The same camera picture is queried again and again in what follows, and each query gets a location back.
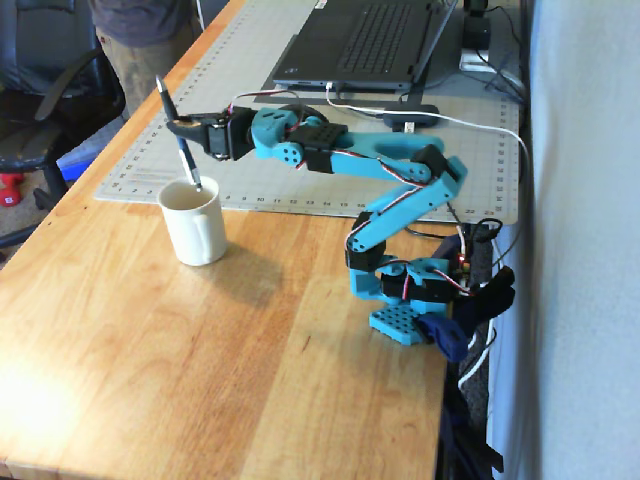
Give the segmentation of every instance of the laptop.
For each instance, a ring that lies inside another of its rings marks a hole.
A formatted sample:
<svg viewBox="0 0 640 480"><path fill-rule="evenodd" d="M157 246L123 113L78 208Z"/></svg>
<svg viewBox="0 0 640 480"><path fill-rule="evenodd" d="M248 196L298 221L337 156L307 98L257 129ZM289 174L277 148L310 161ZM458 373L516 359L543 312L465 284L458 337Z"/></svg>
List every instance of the laptop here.
<svg viewBox="0 0 640 480"><path fill-rule="evenodd" d="M277 84L409 89L457 0L319 0L273 76Z"/></svg>

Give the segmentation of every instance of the chair armrest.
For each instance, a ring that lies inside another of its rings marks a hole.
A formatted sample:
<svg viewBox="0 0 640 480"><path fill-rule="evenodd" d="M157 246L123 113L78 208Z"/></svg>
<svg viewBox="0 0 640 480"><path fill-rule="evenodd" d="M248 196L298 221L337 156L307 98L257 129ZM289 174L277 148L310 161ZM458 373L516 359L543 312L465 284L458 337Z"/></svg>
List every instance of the chair armrest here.
<svg viewBox="0 0 640 480"><path fill-rule="evenodd" d="M47 119L49 115L53 113L53 110L56 108L62 94L74 77L80 73L82 69L89 64L89 62L100 54L102 54L102 48L94 48L78 58L60 74L53 85L51 85L51 88L49 88L49 91L42 99L42 102L40 102L40 106L38 107L38 111L34 117L38 122Z"/></svg>

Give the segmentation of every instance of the black pen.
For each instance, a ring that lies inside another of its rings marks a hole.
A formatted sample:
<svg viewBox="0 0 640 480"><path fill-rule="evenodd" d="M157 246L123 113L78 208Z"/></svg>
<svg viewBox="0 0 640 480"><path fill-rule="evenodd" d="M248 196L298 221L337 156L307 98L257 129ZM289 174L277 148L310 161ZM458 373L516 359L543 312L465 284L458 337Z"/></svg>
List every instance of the black pen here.
<svg viewBox="0 0 640 480"><path fill-rule="evenodd" d="M167 119L169 121L177 120L178 111L176 110L176 106L174 105L173 100L171 100L167 86L158 75L156 75L156 83L158 84L158 92L160 93L160 99L162 100L162 105L164 106L164 112L167 115ZM202 190L200 173L198 173L198 167L196 166L196 162L193 160L193 155L191 155L189 145L187 145L187 141L184 138L176 138L178 139L178 148L180 149L178 153L182 159L184 169L187 172L187 177L191 179L191 183L193 183L196 186L196 189L200 191Z"/></svg>

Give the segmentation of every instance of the laptop keyboard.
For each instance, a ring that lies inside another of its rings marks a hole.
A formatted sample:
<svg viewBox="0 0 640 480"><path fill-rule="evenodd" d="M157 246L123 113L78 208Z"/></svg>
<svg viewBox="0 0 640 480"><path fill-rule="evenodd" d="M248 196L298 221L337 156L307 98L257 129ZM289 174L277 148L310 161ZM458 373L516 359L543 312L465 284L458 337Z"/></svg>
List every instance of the laptop keyboard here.
<svg viewBox="0 0 640 480"><path fill-rule="evenodd" d="M389 73L410 15L409 4L365 6L338 62L338 69L341 72Z"/></svg>

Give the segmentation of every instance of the white mug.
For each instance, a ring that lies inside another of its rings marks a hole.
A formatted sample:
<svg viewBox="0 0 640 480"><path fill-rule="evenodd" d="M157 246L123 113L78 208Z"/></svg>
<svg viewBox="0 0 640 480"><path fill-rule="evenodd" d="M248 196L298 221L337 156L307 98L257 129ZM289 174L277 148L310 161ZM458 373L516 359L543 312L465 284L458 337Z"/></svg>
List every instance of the white mug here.
<svg viewBox="0 0 640 480"><path fill-rule="evenodd" d="M201 181L200 192L185 178L168 183L158 194L176 256L194 267L215 262L227 250L220 188L212 178Z"/></svg>

